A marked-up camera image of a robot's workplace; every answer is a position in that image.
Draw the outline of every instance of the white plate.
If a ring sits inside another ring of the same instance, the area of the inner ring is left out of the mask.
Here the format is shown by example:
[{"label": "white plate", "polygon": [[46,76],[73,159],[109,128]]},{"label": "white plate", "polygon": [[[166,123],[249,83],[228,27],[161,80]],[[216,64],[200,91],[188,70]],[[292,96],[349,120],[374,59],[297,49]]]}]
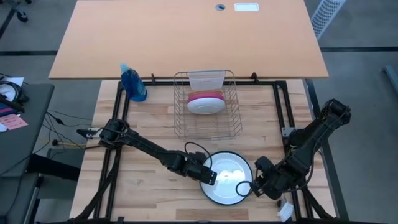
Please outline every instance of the white plate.
[{"label": "white plate", "polygon": [[[222,205],[234,205],[241,202],[244,197],[236,193],[236,185],[240,181],[252,182],[252,172],[249,164],[234,152],[217,152],[211,156],[213,166],[211,170],[217,173],[216,183],[211,186],[200,182],[200,187],[205,195],[212,201]],[[210,167],[210,158],[205,162]],[[249,184],[241,184],[238,192],[246,195],[250,191]]]},{"label": "white plate", "polygon": [[218,113],[225,107],[225,101],[217,98],[206,97],[192,100],[187,108],[195,114],[213,114]]}]

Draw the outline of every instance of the wooden tabletop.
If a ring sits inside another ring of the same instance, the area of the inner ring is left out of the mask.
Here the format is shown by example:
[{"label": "wooden tabletop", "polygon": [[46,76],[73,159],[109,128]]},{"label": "wooden tabletop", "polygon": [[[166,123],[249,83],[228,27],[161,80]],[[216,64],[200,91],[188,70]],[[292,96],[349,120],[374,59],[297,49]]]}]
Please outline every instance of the wooden tabletop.
[{"label": "wooden tabletop", "polygon": [[[49,78],[141,77],[228,69],[236,77],[327,77],[303,0],[78,1]],[[217,4],[225,10],[217,11]]]},{"label": "wooden tabletop", "polygon": [[[102,82],[93,119],[97,127],[104,126],[112,115],[117,83],[116,80]],[[301,80],[288,80],[287,84],[296,126],[304,127],[312,119],[303,83]],[[252,169],[254,161],[260,156],[266,156],[274,163],[279,162],[284,153],[272,88],[237,86],[237,89],[243,125],[241,135],[234,140],[197,143],[210,152],[225,149],[237,152],[249,162]],[[166,149],[182,150],[185,141],[174,134],[173,87],[148,86],[147,90],[145,102],[130,102],[128,123],[141,136],[156,144]],[[98,139],[94,139],[88,145],[97,143]],[[103,157],[103,148],[85,152],[71,217],[78,215],[97,191]],[[318,153],[309,189],[325,210],[334,215],[322,157]],[[305,214],[301,192],[299,197],[302,213]],[[102,216],[107,198],[105,194]],[[124,216],[129,221],[279,220],[276,201],[265,195],[257,198],[252,194],[243,202],[229,207],[217,205],[206,198],[198,182],[168,171],[158,160],[133,147],[123,147],[121,155],[112,219],[118,216]]]}]

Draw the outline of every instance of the gray floor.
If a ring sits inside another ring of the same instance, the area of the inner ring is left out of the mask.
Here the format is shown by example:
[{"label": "gray floor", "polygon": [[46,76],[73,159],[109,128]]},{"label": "gray floor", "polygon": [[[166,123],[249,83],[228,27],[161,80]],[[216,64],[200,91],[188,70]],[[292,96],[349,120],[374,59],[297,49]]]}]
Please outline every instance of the gray floor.
[{"label": "gray floor", "polygon": [[[29,22],[12,19],[0,40],[2,50],[58,50],[75,0],[33,0],[22,3]],[[312,15],[319,0],[306,0]],[[0,6],[0,23],[9,7]],[[374,47],[398,45],[398,1],[347,0],[319,43],[321,47]],[[398,52],[324,53],[330,78],[314,80],[322,104],[337,98],[352,107],[351,123],[330,138],[343,196],[352,220],[397,223],[398,201],[398,95],[381,68],[398,70]],[[91,118],[99,81],[50,81],[54,57],[0,57],[0,72],[25,76],[29,83],[51,82],[55,93],[50,109]],[[65,118],[70,124],[85,123]],[[84,139],[73,128],[57,131],[76,143]],[[41,139],[48,138],[42,130]],[[48,200],[40,204],[37,220],[61,221],[68,217],[72,200]]]}]

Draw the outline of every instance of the blue bottle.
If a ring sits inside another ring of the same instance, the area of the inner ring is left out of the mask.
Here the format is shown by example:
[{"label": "blue bottle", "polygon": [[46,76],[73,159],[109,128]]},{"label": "blue bottle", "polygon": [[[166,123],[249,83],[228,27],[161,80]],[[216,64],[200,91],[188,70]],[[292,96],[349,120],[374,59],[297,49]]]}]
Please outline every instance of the blue bottle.
[{"label": "blue bottle", "polygon": [[122,70],[122,85],[130,97],[130,100],[142,102],[147,98],[147,90],[138,73],[125,64],[120,65]]}]

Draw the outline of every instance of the wire dish rack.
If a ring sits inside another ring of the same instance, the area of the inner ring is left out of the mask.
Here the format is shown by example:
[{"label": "wire dish rack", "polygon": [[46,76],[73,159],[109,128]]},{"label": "wire dish rack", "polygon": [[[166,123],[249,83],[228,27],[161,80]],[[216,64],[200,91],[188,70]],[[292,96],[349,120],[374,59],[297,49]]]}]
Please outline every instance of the wire dish rack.
[{"label": "wire dish rack", "polygon": [[[189,74],[225,73],[222,91],[225,108],[215,114],[193,114],[187,108],[188,94],[193,92]],[[234,139],[240,135],[243,127],[239,114],[238,95],[236,93],[234,73],[230,70],[178,72],[174,75],[174,126],[180,139]]]}]

